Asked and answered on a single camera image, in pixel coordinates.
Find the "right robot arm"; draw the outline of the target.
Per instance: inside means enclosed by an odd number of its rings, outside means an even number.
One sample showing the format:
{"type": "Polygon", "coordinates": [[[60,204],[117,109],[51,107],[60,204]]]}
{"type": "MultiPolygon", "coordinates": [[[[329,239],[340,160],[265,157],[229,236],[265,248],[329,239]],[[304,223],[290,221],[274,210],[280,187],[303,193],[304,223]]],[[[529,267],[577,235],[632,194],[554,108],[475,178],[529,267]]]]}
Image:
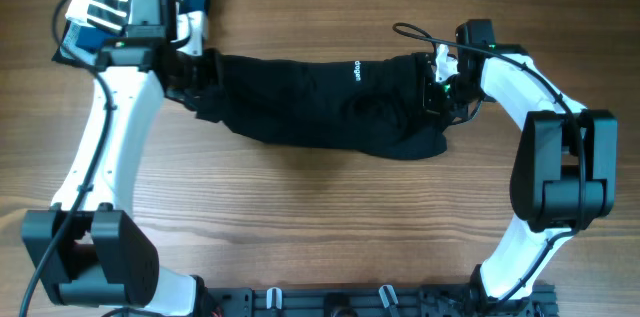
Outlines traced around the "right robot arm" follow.
{"type": "Polygon", "coordinates": [[[474,272],[482,309],[512,309],[567,241],[611,212],[618,122],[562,93],[521,46],[497,43],[488,19],[433,43],[448,105],[496,102],[521,131],[509,184],[514,216],[474,272]]]}

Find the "black polo shirt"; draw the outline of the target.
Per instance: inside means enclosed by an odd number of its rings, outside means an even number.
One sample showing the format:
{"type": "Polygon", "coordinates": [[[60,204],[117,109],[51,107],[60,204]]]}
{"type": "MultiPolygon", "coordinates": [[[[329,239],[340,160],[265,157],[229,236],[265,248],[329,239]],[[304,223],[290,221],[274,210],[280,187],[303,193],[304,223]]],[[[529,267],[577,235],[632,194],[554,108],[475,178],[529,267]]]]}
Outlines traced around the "black polo shirt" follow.
{"type": "Polygon", "coordinates": [[[311,63],[209,53],[212,84],[197,118],[267,144],[420,160],[447,149],[447,120],[423,107],[424,53],[311,63]]]}

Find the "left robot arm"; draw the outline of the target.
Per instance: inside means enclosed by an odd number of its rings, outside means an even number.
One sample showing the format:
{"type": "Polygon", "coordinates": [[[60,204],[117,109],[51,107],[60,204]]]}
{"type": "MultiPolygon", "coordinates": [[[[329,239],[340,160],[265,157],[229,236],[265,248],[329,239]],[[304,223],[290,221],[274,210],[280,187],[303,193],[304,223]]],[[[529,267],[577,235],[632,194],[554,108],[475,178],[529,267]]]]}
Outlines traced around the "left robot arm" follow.
{"type": "Polygon", "coordinates": [[[76,157],[46,210],[30,210],[21,237],[36,286],[57,305],[107,307],[111,314],[219,316],[201,278],[161,267],[156,247],[132,218],[143,146],[186,41],[177,0],[129,0],[120,37],[107,40],[86,70],[94,97],[76,157]]]}

